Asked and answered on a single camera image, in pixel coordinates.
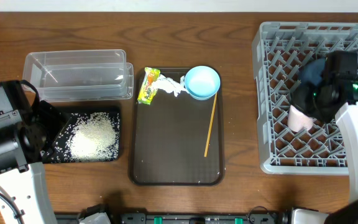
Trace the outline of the dark blue bowl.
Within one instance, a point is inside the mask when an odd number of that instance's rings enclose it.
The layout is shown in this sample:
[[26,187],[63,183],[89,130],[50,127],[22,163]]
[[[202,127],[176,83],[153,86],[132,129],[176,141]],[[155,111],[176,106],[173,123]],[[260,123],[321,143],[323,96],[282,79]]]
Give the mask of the dark blue bowl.
[[298,79],[301,82],[300,85],[318,86],[323,80],[321,75],[324,71],[325,63],[326,60],[320,58],[302,67],[298,75]]

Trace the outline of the pink plastic cup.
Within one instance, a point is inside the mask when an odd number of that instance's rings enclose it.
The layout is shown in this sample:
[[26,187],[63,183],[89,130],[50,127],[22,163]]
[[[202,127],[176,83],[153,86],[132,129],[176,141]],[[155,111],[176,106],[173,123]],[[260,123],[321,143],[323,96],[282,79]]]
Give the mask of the pink plastic cup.
[[313,127],[313,119],[291,105],[288,112],[287,125],[294,132],[299,132],[303,129],[309,131]]

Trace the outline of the wooden chopstick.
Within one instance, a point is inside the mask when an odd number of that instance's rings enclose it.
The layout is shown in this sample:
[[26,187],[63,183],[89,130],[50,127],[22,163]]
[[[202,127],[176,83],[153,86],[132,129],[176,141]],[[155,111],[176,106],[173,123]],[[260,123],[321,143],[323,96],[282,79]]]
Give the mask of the wooden chopstick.
[[213,127],[214,114],[215,114],[215,110],[216,110],[216,101],[217,101],[217,93],[214,95],[213,107],[211,110],[211,117],[210,117],[209,127],[208,127],[208,134],[207,134],[207,138],[206,138],[206,145],[205,145],[205,149],[204,149],[204,157],[208,156],[209,142],[210,142],[211,131],[212,131],[212,127]]

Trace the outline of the light blue small bowl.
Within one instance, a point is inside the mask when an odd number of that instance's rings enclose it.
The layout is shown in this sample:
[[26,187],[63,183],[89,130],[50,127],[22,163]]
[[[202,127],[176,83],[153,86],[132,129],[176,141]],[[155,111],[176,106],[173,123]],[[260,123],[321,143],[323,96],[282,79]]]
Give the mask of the light blue small bowl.
[[184,76],[187,92],[196,100],[208,100],[221,86],[221,78],[215,69],[207,66],[191,68]]

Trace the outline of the white tissue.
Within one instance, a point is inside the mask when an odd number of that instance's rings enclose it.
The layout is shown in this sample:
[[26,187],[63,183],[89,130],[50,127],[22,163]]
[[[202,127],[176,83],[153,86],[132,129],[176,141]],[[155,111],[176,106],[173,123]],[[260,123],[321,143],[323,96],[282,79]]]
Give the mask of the white tissue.
[[188,90],[185,88],[185,77],[182,76],[179,82],[176,82],[172,78],[165,77],[160,75],[156,81],[151,85],[154,90],[164,90],[167,93],[173,93],[177,97],[181,92],[188,93]]

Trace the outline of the yellow green snack wrapper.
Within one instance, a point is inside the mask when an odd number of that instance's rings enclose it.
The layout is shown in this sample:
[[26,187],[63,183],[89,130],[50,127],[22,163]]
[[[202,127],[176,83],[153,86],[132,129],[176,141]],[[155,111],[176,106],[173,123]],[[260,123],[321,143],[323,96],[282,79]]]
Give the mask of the yellow green snack wrapper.
[[157,89],[152,87],[152,84],[159,78],[160,70],[157,68],[144,68],[145,75],[140,86],[137,102],[141,104],[150,105],[153,97],[157,93]]

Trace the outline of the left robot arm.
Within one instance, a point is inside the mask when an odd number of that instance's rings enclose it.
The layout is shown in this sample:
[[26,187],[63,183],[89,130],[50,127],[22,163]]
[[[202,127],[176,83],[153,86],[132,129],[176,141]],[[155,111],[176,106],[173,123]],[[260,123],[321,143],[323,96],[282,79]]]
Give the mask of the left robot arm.
[[56,223],[44,162],[68,115],[36,96],[26,80],[0,82],[0,213],[5,223]]

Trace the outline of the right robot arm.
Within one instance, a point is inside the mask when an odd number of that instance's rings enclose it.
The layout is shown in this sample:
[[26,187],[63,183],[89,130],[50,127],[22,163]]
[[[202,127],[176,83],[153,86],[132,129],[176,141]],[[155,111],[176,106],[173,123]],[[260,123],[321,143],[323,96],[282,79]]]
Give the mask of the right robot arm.
[[358,223],[358,82],[330,78],[302,78],[291,96],[288,125],[301,118],[316,118],[325,123],[335,120],[342,136],[349,171],[349,203],[327,214],[305,208],[291,212],[290,223]]

